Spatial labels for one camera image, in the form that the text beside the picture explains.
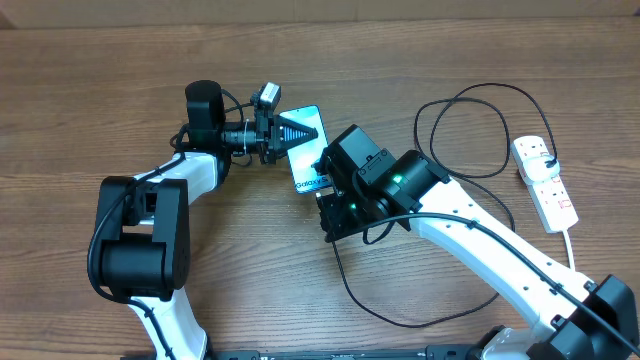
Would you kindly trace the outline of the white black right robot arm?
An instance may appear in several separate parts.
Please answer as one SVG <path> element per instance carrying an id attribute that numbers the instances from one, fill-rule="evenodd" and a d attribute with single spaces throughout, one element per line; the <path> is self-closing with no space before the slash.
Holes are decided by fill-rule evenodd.
<path id="1" fill-rule="evenodd" d="M 315 169 L 335 190 L 318 197 L 329 242 L 386 223 L 442 247 L 527 323 L 496 327 L 472 359 L 626 359 L 639 351 L 636 301 L 613 275 L 596 283 L 545 255 L 480 207 L 415 150 L 394 158 L 356 125 L 323 149 Z"/>

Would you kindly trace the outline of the Samsung Galaxy smartphone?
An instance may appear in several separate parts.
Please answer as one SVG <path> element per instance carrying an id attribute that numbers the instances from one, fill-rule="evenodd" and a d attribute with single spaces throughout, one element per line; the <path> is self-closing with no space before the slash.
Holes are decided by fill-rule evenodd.
<path id="1" fill-rule="evenodd" d="M 314 128 L 318 137 L 287 151 L 295 191 L 310 193 L 331 186 L 326 175 L 319 175 L 313 167 L 328 146 L 327 137 L 319 107 L 310 105 L 281 112 L 280 116 L 298 124 Z"/>

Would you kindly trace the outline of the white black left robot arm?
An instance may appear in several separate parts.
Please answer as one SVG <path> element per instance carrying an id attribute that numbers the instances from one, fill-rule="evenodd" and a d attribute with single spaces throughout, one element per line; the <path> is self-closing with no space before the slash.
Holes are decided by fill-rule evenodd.
<path id="1" fill-rule="evenodd" d="M 185 290 L 190 205 L 224 182 L 234 157 L 256 154 L 261 163 L 273 164 L 326 137 L 323 124 L 305 122 L 300 109 L 276 113 L 281 89 L 272 82 L 250 97 L 251 120 L 227 120 L 229 96 L 212 80 L 189 84 L 188 121 L 170 140 L 171 160 L 136 176 L 107 177 L 100 185 L 88 279 L 100 297 L 135 312 L 156 359 L 215 356 Z"/>

